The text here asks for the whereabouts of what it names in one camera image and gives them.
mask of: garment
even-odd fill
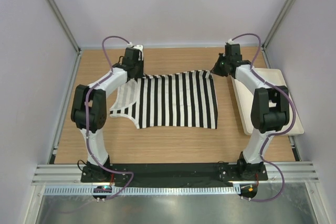
[[[136,128],[217,128],[217,100],[210,71],[190,71],[130,80],[118,87],[110,116],[129,118]]]

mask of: metal floor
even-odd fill
[[[256,198],[269,198],[280,184],[260,184]],[[286,183],[283,194],[267,203],[240,200],[237,195],[124,196],[92,202],[71,214],[92,196],[44,196],[40,224],[206,224],[318,223],[305,183]]]

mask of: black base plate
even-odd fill
[[[228,163],[188,163],[188,164],[114,164],[113,170],[132,171],[134,178],[130,187],[184,188],[223,187],[231,182],[242,181],[236,164]],[[115,175],[116,186],[122,187],[131,175]],[[268,180],[263,165],[258,179]]]

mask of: white tray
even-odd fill
[[[265,80],[280,86],[280,85],[286,85],[285,80],[282,76],[282,73],[279,69],[266,69],[266,68],[256,68],[255,69],[258,74],[260,74]],[[244,128],[244,133],[246,135],[251,135],[253,131],[253,125],[251,122],[251,109],[252,109],[252,102],[253,102],[253,94],[240,82],[235,80],[234,78],[232,79],[233,83],[233,88],[235,90],[236,94],[236,100],[239,108],[239,114],[241,118],[241,122],[243,124]],[[287,125],[285,125],[282,128],[282,131],[288,129],[291,120],[293,118],[293,112],[291,107],[289,106],[290,109],[290,121]],[[301,124],[301,121],[299,119],[299,116],[297,114],[296,121],[294,127],[286,134],[286,135],[299,135],[303,134],[304,130]]]

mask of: wire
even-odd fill
[[[110,187],[112,186],[113,180],[114,180],[114,173],[111,174]]]
[[[122,55],[119,57],[118,63],[120,63],[121,58],[124,58],[124,56]]]
[[[102,43],[101,43],[101,47],[103,48],[104,55],[105,55],[105,57],[106,57],[106,59],[107,59],[107,62],[108,62],[109,65],[110,65],[111,72],[113,73],[112,62],[110,61],[110,58],[109,58],[109,56],[107,55],[107,52],[106,52],[106,49],[105,49],[105,41],[108,40],[108,39],[111,39],[111,38],[122,39],[122,40],[125,41],[127,44],[129,44],[130,42],[129,42],[128,40],[124,39],[123,37],[115,36],[115,35],[108,36],[108,37],[106,37],[105,39],[103,39],[103,41],[102,41]]]
[[[259,186],[259,176],[257,173],[256,173],[256,181],[257,181],[256,187],[258,187]]]
[[[289,96],[288,96],[285,92],[283,92],[283,91],[282,91],[281,89],[279,89],[277,86],[275,86],[275,85],[269,83],[268,81],[266,81],[264,78],[262,78],[262,77],[261,77],[261,76],[260,76],[254,69],[253,69],[253,64],[254,64],[255,60],[257,59],[257,57],[258,57],[258,55],[259,55],[259,53],[260,53],[260,50],[261,50],[261,39],[260,39],[260,37],[259,37],[257,34],[246,33],[246,34],[238,35],[238,36],[234,37],[232,40],[235,40],[235,39],[238,39],[238,38],[240,38],[240,37],[242,37],[242,36],[247,36],[247,35],[255,36],[255,37],[257,37],[257,39],[258,39],[258,50],[257,50],[256,54],[254,55],[254,57],[253,57],[253,59],[252,59],[252,62],[251,62],[251,65],[250,65],[250,70],[251,70],[252,74],[253,74],[255,77],[257,77],[261,82],[265,83],[266,85],[268,85],[268,86],[270,86],[271,88],[274,88],[275,90],[277,90],[278,92],[280,92],[280,93],[286,98],[286,100],[288,101],[289,105],[290,105],[291,108],[292,108],[292,112],[293,112],[293,119],[292,119],[292,122],[291,122],[290,126],[289,126],[285,131],[283,131],[283,132],[270,133],[270,134],[266,137],[266,139],[265,139],[263,145],[261,146],[260,152],[259,152],[260,158],[261,158],[261,160],[262,160],[264,163],[267,163],[267,164],[270,164],[270,165],[274,166],[274,167],[279,171],[280,176],[281,176],[281,180],[282,180],[280,191],[278,192],[277,195],[275,195],[275,196],[273,196],[272,198],[269,198],[269,199],[250,199],[250,198],[243,197],[244,199],[247,199],[247,200],[249,200],[249,201],[254,201],[254,202],[268,202],[268,201],[272,201],[272,200],[278,198],[278,197],[281,195],[281,193],[283,192],[283,190],[284,190],[284,188],[285,188],[285,178],[284,178],[284,176],[283,176],[282,171],[280,170],[280,168],[279,168],[276,164],[274,164],[274,163],[272,163],[272,162],[267,161],[267,160],[264,159],[264,157],[263,157],[264,149],[265,149],[265,147],[266,147],[266,145],[267,145],[267,143],[268,143],[268,141],[269,141],[269,138],[270,138],[271,136],[284,135],[284,134],[288,133],[288,132],[294,127],[295,120],[296,120],[296,110],[295,110],[295,105],[294,105],[294,103],[292,102],[292,100],[289,98]]]
[[[83,172],[83,169],[80,168],[80,166],[79,166],[79,162],[80,162],[80,161],[82,161],[83,164],[85,164],[85,165],[86,165],[86,163],[85,163],[83,160],[81,160],[81,159],[80,159],[79,161],[77,161],[77,167],[78,167],[78,169],[80,169],[80,171]]]

